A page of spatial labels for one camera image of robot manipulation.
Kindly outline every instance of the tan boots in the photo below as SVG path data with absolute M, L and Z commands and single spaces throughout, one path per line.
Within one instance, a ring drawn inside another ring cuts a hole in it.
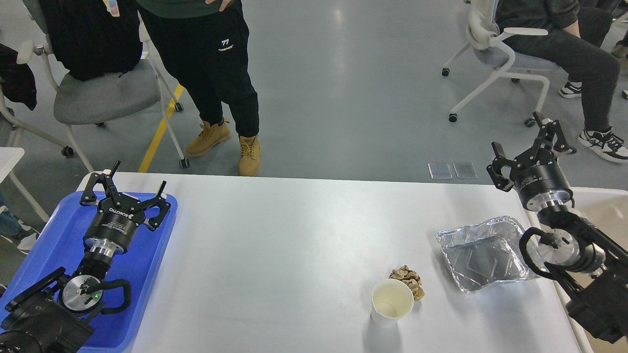
M 187 146 L 185 152 L 190 157 L 200 157 L 206 155 L 212 147 L 223 143 L 231 138 L 231 132 L 225 123 L 222 125 L 210 125 L 204 121 L 200 126 L 202 131 Z M 259 173 L 259 158 L 262 155 L 262 148 L 259 145 L 257 136 L 245 138 L 240 136 L 240 163 L 237 171 L 244 177 L 255 177 Z
M 262 147 L 257 136 L 245 138 L 240 136 L 240 163 L 237 172 L 243 177 L 256 177 L 259 173 L 259 157 L 262 155 Z
M 212 147 L 231 138 L 231 131 L 225 122 L 222 125 L 210 125 L 209 122 L 204 121 L 200 127 L 203 130 L 185 148 L 185 153 L 190 157 L 204 156 L 211 151 Z

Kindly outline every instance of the paper cup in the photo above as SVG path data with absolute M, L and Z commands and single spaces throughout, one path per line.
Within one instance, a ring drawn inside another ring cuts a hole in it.
M 371 303 L 373 322 L 380 327 L 390 327 L 412 310 L 414 296 L 405 283 L 387 278 L 373 288 Z

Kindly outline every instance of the floor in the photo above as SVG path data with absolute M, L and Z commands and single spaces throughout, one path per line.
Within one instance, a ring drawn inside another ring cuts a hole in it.
M 491 142 L 504 145 L 512 158 L 531 146 L 538 130 L 523 121 L 531 116 L 540 84 L 500 79 L 448 121 L 448 111 L 478 86 L 491 68 L 469 50 L 452 65 L 443 63 L 466 41 L 463 21 L 468 5 L 461 0 L 400 1 L 244 1 L 251 29 L 249 72 L 259 93 L 263 147 L 260 177 L 444 182 L 490 184 L 485 167 L 494 157 Z M 603 49 L 610 51 L 625 29 L 612 28 Z M 43 34 L 20 1 L 0 0 L 0 42 L 19 48 L 25 40 L 41 43 Z M 161 64 L 155 52 L 153 58 Z M 59 82 L 66 70 L 54 58 Z M 34 111 L 8 104 L 16 117 L 67 140 L 52 115 L 54 90 L 38 57 L 29 63 L 38 84 Z M 171 87 L 176 81 L 169 75 Z M 560 120 L 566 137 L 576 145 L 583 127 L 579 99 L 564 99 L 562 70 L 547 72 L 551 87 L 543 113 Z M 622 72 L 611 110 L 615 132 L 628 136 L 628 72 Z M 183 112 L 172 115 L 172 126 L 185 146 L 198 132 L 200 120 L 190 97 L 181 95 Z M 230 119 L 225 108 L 225 118 Z M 157 106 L 104 127 L 79 126 L 77 139 L 97 170 L 138 171 L 160 119 Z M 24 134 L 25 156 L 17 177 L 43 208 L 74 192 L 87 173 L 81 160 L 65 158 L 60 148 Z M 148 172 L 237 175 L 237 139 L 191 160 L 181 169 L 168 135 L 163 136 Z M 434 180 L 428 163 L 473 163 L 477 179 Z M 581 149 L 561 158 L 572 186 L 628 190 L 628 166 L 616 165 Z M 11 210 L 25 222 L 43 222 L 10 181 L 0 185 Z M 0 242 L 0 283 L 7 283 L 23 255 Z

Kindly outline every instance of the green shirt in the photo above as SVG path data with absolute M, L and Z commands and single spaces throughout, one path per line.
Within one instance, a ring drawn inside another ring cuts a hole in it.
M 205 0 L 137 0 L 149 12 L 163 18 L 192 18 L 217 13 L 222 0 L 205 4 Z

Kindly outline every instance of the black pants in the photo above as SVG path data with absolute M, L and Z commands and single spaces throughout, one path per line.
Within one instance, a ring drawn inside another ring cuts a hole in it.
M 613 12 L 623 0 L 580 0 L 581 7 L 598 8 Z
M 600 49 L 609 31 L 612 15 L 595 8 L 580 8 L 578 25 L 582 39 L 560 28 L 546 36 L 512 36 L 505 42 L 513 50 L 555 62 L 582 82 L 582 111 L 585 129 L 604 131 L 609 126 L 610 103 L 619 78 L 619 62 Z
M 184 19 L 161 18 L 141 6 L 139 12 L 164 67 L 187 89 L 200 118 L 220 122 L 225 102 L 238 135 L 249 138 L 259 132 L 259 106 L 247 70 L 249 28 L 241 6 Z

